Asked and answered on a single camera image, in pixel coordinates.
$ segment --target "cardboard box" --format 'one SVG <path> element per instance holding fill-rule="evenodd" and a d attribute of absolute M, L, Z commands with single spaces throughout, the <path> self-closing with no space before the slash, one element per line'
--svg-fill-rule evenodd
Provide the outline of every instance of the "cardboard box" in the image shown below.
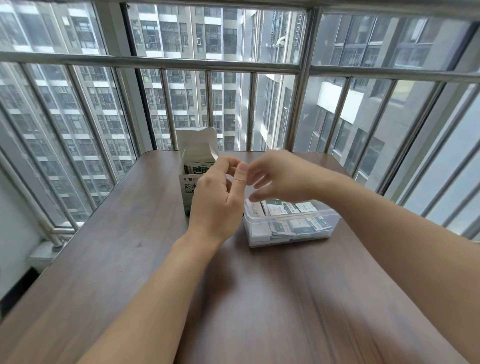
<path fill-rule="evenodd" d="M 213 162 L 218 159 L 217 134 L 213 127 L 178 128 L 177 142 L 181 154 L 179 181 L 185 215 L 190 216 L 192 199 L 198 180 L 204 175 L 186 174 L 185 163 Z"/>

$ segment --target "bandage box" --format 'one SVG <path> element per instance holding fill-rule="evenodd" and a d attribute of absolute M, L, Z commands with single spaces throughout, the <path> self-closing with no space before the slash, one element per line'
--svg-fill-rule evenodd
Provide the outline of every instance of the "bandage box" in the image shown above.
<path fill-rule="evenodd" d="M 280 200 L 244 203 L 243 224 L 251 248 L 326 239 L 340 215 L 316 200 L 291 204 Z"/>
<path fill-rule="evenodd" d="M 177 142 L 181 155 L 179 167 L 179 181 L 185 215 L 190 216 L 192 199 L 197 182 L 218 158 L 217 134 L 213 127 L 205 128 L 178 128 Z"/>

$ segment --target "person's left hand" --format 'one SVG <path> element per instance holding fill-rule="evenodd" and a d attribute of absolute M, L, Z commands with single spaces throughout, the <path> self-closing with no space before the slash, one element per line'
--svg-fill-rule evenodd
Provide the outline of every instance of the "person's left hand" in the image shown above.
<path fill-rule="evenodd" d="M 197 182 L 187 234 L 215 249 L 234 234 L 243 215 L 247 168 L 237 158 L 218 158 Z"/>

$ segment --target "fingernail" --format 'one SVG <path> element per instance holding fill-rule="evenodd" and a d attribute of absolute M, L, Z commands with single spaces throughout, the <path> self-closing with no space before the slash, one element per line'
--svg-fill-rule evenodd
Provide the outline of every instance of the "fingernail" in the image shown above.
<path fill-rule="evenodd" d="M 240 172 L 246 172 L 247 169 L 248 169 L 248 166 L 247 166 L 246 163 L 241 162 L 241 163 L 237 166 L 237 169 L 238 169 Z"/>

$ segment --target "forearm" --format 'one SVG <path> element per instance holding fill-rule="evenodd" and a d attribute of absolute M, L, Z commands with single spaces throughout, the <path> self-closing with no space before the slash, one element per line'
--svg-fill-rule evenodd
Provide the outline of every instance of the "forearm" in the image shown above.
<path fill-rule="evenodd" d="M 348 177 L 336 175 L 318 186 L 316 198 L 344 218 L 445 338 L 472 363 L 479 363 L 480 246 Z"/>
<path fill-rule="evenodd" d="M 180 238 L 79 363 L 172 363 L 193 291 L 214 253 L 209 246 Z"/>

